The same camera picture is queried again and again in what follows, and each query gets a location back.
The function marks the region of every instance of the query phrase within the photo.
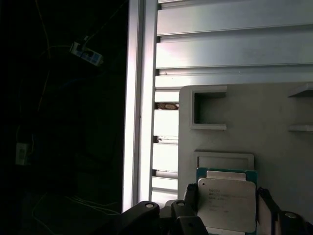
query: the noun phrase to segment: dark background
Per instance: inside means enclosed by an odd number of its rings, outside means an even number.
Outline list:
[[[38,0],[50,46],[70,46],[96,32],[124,0]],[[128,2],[87,47],[95,67],[53,47],[35,0],[1,3],[1,229],[5,234],[88,234],[108,220],[65,196],[78,195],[121,211]],[[50,76],[39,112],[47,72]],[[32,144],[31,165],[15,165],[19,142]]]

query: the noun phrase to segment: white cable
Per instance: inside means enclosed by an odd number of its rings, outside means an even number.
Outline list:
[[[96,203],[96,202],[93,202],[93,201],[85,200],[85,199],[83,199],[81,197],[78,197],[78,196],[74,196],[74,198],[76,198],[76,200],[79,200],[79,201],[82,201],[82,202],[88,202],[88,203],[92,203],[92,204],[95,204],[95,205],[98,205],[98,206],[102,206],[102,207],[108,207],[110,205],[116,204],[116,202],[112,202],[112,203],[103,205],[103,204]]]
[[[70,197],[66,197],[66,198],[67,198],[68,200],[71,200],[72,202],[76,202],[76,203],[81,204],[81,205],[84,205],[84,206],[86,206],[86,207],[93,208],[94,210],[100,211],[100,212],[102,212],[102,213],[104,213],[104,214],[106,214],[106,215],[117,215],[117,214],[120,214],[120,213],[118,213],[118,212],[116,212],[116,211],[109,210],[109,209],[106,209],[106,208],[103,208],[103,207],[97,207],[97,206],[89,205],[89,204],[87,204],[87,203],[84,203],[84,202],[79,201],[79,200],[74,199],[74,198],[70,198]],[[114,214],[108,214],[108,213],[106,213],[105,211],[113,212]]]
[[[105,213],[103,210],[99,210],[98,207],[94,207],[94,206],[88,205],[88,204],[86,204],[86,203],[82,203],[82,202],[76,201],[76,200],[74,200],[74,199],[72,199],[72,198],[70,198],[70,197],[65,197],[65,198],[67,198],[68,200],[71,200],[72,202],[75,202],[75,203],[84,205],[84,206],[86,206],[86,207],[93,208],[93,209],[96,210],[96,211],[100,211],[100,212],[102,212],[102,213],[104,213],[104,214],[107,214],[107,213]]]
[[[37,208],[37,206],[39,205],[39,203],[43,200],[43,198],[47,195],[47,193],[45,193],[39,200],[38,202],[36,203],[36,205],[34,206],[32,212],[31,212],[31,215],[33,216],[33,218],[38,222],[40,223],[42,226],[44,226],[52,235],[57,235],[55,234],[44,222],[42,222],[40,219],[36,218],[35,217],[35,209]]]

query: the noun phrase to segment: electrical wire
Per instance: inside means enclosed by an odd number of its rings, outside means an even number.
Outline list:
[[[114,11],[114,13],[110,16],[110,18],[101,26],[100,29],[98,29],[94,34],[92,34],[90,37],[87,38],[87,40],[84,42],[84,44],[82,45],[82,49],[85,50],[85,47],[87,45],[87,43],[94,37],[96,36],[109,22],[110,20],[116,16],[116,14],[122,9],[122,7],[124,6],[125,3],[127,3],[128,0],[125,0],[118,8],[116,11]]]
[[[80,202],[80,203],[83,203],[83,204],[87,204],[88,206],[93,207],[93,208],[97,208],[97,209],[101,209],[101,210],[113,212],[114,214],[120,214],[120,213],[118,213],[118,212],[116,212],[116,211],[113,211],[113,210],[104,208],[104,207],[106,207],[106,206],[115,204],[115,202],[114,202],[114,203],[109,203],[109,204],[106,204],[106,205],[102,205],[102,204],[95,203],[95,202],[92,202],[92,201],[82,201],[82,200],[80,200],[80,199],[75,199],[75,198],[72,198],[72,200],[75,201],[75,202]],[[97,204],[97,205],[101,205],[101,206],[98,207],[98,206],[90,205],[90,203],[92,203],[92,204]]]
[[[68,200],[72,201],[72,202],[75,202],[75,203],[78,203],[78,204],[81,204],[81,205],[84,205],[86,207],[90,207],[90,208],[93,208],[94,210],[96,211],[100,211],[106,215],[118,215],[120,213],[116,212],[116,211],[113,211],[113,210],[110,210],[110,209],[106,209],[106,208],[103,208],[103,207],[98,207],[98,206],[94,206],[94,205],[90,205],[88,203],[85,203],[85,202],[82,202],[81,200],[77,200],[77,199],[74,199],[74,198],[70,198],[70,197],[65,197],[67,198]]]
[[[41,23],[42,23],[42,25],[43,25],[43,30],[44,30],[44,33],[45,33],[45,38],[46,38],[46,41],[47,41],[48,59],[51,59],[49,38],[48,38],[47,30],[46,30],[46,28],[45,28],[45,24],[44,24],[44,21],[43,21],[43,16],[42,16],[42,14],[41,14],[41,12],[40,12],[40,8],[39,8],[39,5],[38,5],[38,0],[35,0],[35,3],[36,3],[36,7],[37,7],[37,10],[38,10],[38,14],[39,14]],[[45,85],[44,85],[43,92],[42,92],[42,95],[41,95],[40,100],[39,100],[37,112],[39,112],[39,110],[40,110],[41,102],[42,102],[43,96],[44,96],[44,94],[45,94],[45,89],[46,89],[46,86],[47,86],[47,82],[48,82],[48,79],[49,79],[49,75],[50,75],[50,70],[48,71],[48,75],[47,75],[47,78],[46,78],[46,80],[45,80]]]
[[[65,198],[67,198],[68,200],[70,200],[70,201],[72,201],[72,202],[75,202],[75,203],[84,205],[84,206],[86,206],[86,207],[90,207],[90,208],[92,208],[92,209],[94,209],[94,210],[96,210],[96,211],[100,211],[100,212],[102,212],[103,214],[106,214],[106,215],[117,215],[116,213],[115,213],[115,214],[108,214],[108,213],[104,212],[104,210],[106,210],[106,209],[104,209],[104,208],[102,208],[102,207],[91,206],[91,205],[88,205],[88,204],[86,204],[86,203],[83,203],[83,202],[74,200],[74,199],[72,199],[72,198],[70,198],[70,197],[65,197]]]
[[[93,202],[93,201],[88,201],[88,200],[82,199],[82,198],[80,198],[78,196],[74,196],[74,198],[77,198],[77,200],[82,201],[82,202],[87,202],[87,203],[95,204],[95,205],[102,206],[102,207],[108,207],[110,205],[116,204],[116,202],[112,202],[112,203],[103,205],[103,204],[100,204],[100,203],[96,203],[96,202]]]
[[[45,24],[44,24],[44,21],[43,21],[43,16],[42,16],[42,14],[41,14],[41,12],[40,12],[40,8],[39,8],[39,5],[38,5],[38,0],[35,0],[35,3],[36,3],[36,7],[37,7],[37,10],[38,10],[38,14],[39,14],[41,23],[42,23],[42,25],[43,25],[43,30],[44,30],[44,33],[45,33],[45,39],[46,39],[46,41],[47,41],[48,58],[51,58],[50,43],[49,43],[48,33],[47,33],[46,28],[45,28]]]
[[[47,193],[45,193],[39,200],[38,202],[36,203],[36,205],[34,206],[32,212],[31,212],[31,215],[33,216],[33,218],[38,222],[40,223],[42,226],[44,226],[52,235],[57,235],[55,234],[44,222],[42,222],[40,219],[36,218],[35,216],[35,209],[37,208],[37,206],[40,204],[40,202],[43,200],[43,198],[47,195]]]
[[[41,106],[41,102],[43,101],[43,96],[45,94],[45,89],[47,87],[47,82],[48,82],[48,79],[49,79],[49,75],[50,75],[50,70],[48,71],[47,78],[45,80],[45,85],[44,85],[44,88],[43,88],[43,92],[41,93],[41,96],[40,96],[37,112],[39,112],[40,106]]]
[[[69,46],[69,45],[56,45],[56,46],[50,46],[49,49],[51,49],[51,48],[57,48],[57,47],[65,47],[65,48],[67,48],[67,47],[71,47],[71,46]],[[41,58],[47,51],[48,51],[48,48],[47,48],[46,50],[44,50],[44,51],[38,56],[38,58]]]

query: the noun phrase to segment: light gray panel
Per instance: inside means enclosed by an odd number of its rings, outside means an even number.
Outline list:
[[[158,43],[156,67],[220,67],[313,63],[313,32],[205,37]]]
[[[154,170],[167,170],[177,172],[178,170],[178,145],[161,144],[153,145]]]
[[[193,153],[196,149],[211,152],[245,152],[255,158],[258,186],[270,190],[276,203],[286,211],[296,212],[313,222],[313,135],[291,132],[294,123],[313,120],[311,97],[289,98],[288,91],[304,83],[269,83],[227,85],[223,99],[203,101],[202,114],[221,119],[227,130],[191,130],[190,92],[179,94],[179,199],[196,175]]]
[[[163,188],[167,190],[177,191],[178,181],[176,179],[166,179],[152,177],[152,188]]]
[[[176,200],[177,193],[167,191],[167,190],[159,190],[152,189],[152,197],[151,200],[159,204],[161,208],[165,206],[165,203],[170,200]]]
[[[160,103],[178,103],[179,102],[179,90],[165,90],[165,91],[156,91],[155,102]]]
[[[313,81],[313,72],[220,73],[199,75],[164,75],[156,77],[157,89],[180,89],[192,85],[222,85],[265,82]]]
[[[157,34],[313,24],[311,0],[215,2],[160,10]]]
[[[154,136],[178,136],[178,110],[155,110]]]

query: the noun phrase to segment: white connector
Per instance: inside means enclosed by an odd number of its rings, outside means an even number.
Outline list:
[[[27,154],[29,151],[28,143],[16,143],[15,152],[15,164],[16,165],[26,165],[27,164]]]
[[[72,47],[70,48],[70,52],[73,55],[76,55],[77,57],[86,60],[87,62],[96,65],[96,66],[100,66],[103,61],[102,61],[102,55],[95,52],[94,50],[91,50],[89,48],[85,48],[84,52],[82,52],[81,50],[78,50],[78,46],[80,44],[77,42],[74,42]]]

